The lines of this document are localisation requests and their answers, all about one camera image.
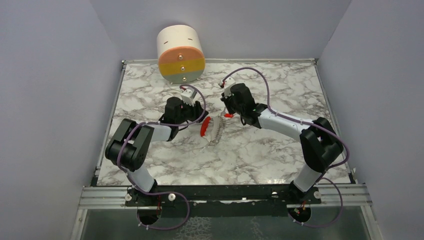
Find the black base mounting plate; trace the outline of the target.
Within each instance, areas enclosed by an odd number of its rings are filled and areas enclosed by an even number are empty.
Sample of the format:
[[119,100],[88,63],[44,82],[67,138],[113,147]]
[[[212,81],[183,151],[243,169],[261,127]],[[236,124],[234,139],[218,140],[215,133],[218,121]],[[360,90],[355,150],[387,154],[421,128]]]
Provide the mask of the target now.
[[302,196],[289,184],[160,185],[158,195],[146,195],[130,186],[87,187],[79,207],[89,210],[135,210],[154,220],[186,217],[286,217],[312,207],[347,207],[360,203],[368,192],[356,184],[319,184]]

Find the striped cylindrical drawer cabinet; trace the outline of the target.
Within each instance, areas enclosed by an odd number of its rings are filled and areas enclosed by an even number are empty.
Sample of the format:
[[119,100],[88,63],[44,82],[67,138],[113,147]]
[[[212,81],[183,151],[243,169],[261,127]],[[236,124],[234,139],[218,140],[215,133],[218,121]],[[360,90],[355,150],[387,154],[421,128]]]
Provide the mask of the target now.
[[158,68],[165,80],[183,84],[197,80],[204,72],[206,59],[194,28],[171,25],[156,38]]

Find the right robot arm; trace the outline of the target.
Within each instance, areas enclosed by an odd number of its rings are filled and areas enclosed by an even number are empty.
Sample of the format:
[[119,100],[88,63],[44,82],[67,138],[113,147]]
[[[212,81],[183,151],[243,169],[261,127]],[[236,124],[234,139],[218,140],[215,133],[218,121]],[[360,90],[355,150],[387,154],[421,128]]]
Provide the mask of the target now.
[[297,141],[304,165],[289,184],[289,199],[300,204],[310,189],[342,154],[344,146],[330,122],[323,117],[303,121],[291,115],[273,112],[263,103],[256,103],[244,83],[223,83],[221,101],[229,114],[238,114],[243,125],[271,130]]

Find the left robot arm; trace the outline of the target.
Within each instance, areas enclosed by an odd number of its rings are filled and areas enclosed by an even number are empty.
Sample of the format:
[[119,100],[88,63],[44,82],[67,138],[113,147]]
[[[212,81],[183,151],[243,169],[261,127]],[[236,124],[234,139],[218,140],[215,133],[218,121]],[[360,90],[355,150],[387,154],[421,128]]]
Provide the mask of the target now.
[[131,184],[139,190],[138,199],[144,205],[157,200],[157,181],[144,166],[152,142],[170,142],[180,127],[199,123],[209,112],[199,101],[193,105],[178,97],[166,101],[164,113],[157,122],[141,122],[123,119],[105,148],[105,157],[122,170]]

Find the aluminium frame rail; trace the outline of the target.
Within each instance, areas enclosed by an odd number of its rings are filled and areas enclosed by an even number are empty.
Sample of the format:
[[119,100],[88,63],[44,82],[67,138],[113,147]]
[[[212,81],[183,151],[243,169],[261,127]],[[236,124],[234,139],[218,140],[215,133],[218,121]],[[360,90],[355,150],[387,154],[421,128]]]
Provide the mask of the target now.
[[[138,209],[138,210],[156,210],[157,206],[165,206],[165,204],[172,204],[175,200],[170,201],[166,194],[161,198],[161,203],[158,204],[156,199],[149,199],[149,197],[142,196],[139,200],[134,197],[129,197],[126,186],[112,186],[112,187],[84,187],[79,199],[79,210],[124,210],[124,209]],[[301,206],[304,204],[307,207],[336,207],[343,203],[347,207],[370,207],[373,205],[368,188],[364,184],[337,184],[336,186],[330,184],[320,184],[313,191],[312,195],[308,196],[305,200],[290,201],[284,199],[281,193],[276,192],[259,195],[241,195],[241,196],[227,196],[224,195],[207,195],[200,196],[193,194],[192,196],[186,195],[190,204],[197,206],[200,204],[244,204],[256,203],[263,201],[276,200],[278,203],[287,205],[289,208]]]

